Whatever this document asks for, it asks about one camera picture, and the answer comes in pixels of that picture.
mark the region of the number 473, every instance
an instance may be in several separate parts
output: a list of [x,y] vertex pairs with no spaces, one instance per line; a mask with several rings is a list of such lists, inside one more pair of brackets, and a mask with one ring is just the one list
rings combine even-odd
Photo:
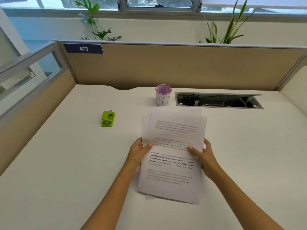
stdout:
[[88,48],[87,47],[80,47],[79,50],[80,51],[88,51]]

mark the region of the cup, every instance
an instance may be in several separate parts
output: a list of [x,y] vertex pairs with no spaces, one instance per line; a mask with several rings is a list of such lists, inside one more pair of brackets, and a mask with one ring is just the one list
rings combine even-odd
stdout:
[[167,106],[171,98],[172,88],[169,85],[158,85],[156,87],[156,104]]

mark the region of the white paper sheet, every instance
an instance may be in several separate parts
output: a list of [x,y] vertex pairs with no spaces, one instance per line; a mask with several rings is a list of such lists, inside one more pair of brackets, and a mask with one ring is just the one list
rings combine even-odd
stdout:
[[202,150],[206,122],[199,113],[168,111],[153,111],[142,118],[143,143],[153,142],[154,146],[142,160],[139,191],[199,203],[202,171],[186,148],[193,145]]

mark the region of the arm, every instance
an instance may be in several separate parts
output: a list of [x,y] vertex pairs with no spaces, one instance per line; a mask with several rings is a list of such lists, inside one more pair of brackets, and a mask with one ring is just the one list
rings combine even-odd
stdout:
[[192,146],[188,147],[188,151],[200,159],[204,173],[221,191],[242,228],[244,230],[284,230],[258,207],[219,166],[210,142],[204,139],[204,143],[206,149],[203,149],[203,153]]
[[142,139],[139,138],[130,147],[122,169],[81,230],[113,230],[116,228],[132,178],[140,170],[142,158],[152,147],[152,143],[145,147],[141,143]]

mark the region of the cubicle partition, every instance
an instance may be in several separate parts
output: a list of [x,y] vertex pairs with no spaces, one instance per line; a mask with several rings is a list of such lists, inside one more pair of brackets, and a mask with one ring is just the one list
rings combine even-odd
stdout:
[[[223,44],[102,42],[103,54],[67,53],[79,84],[117,89],[168,84],[176,88],[280,90],[302,66],[305,48]],[[97,41],[78,43],[97,44]]]
[[[98,44],[103,54],[68,53],[65,43]],[[22,71],[29,74],[0,92],[0,175],[76,84],[280,90],[307,65],[306,52],[300,47],[52,41],[0,68],[0,85]],[[42,58],[48,63],[50,54],[57,68],[35,80],[29,66]]]

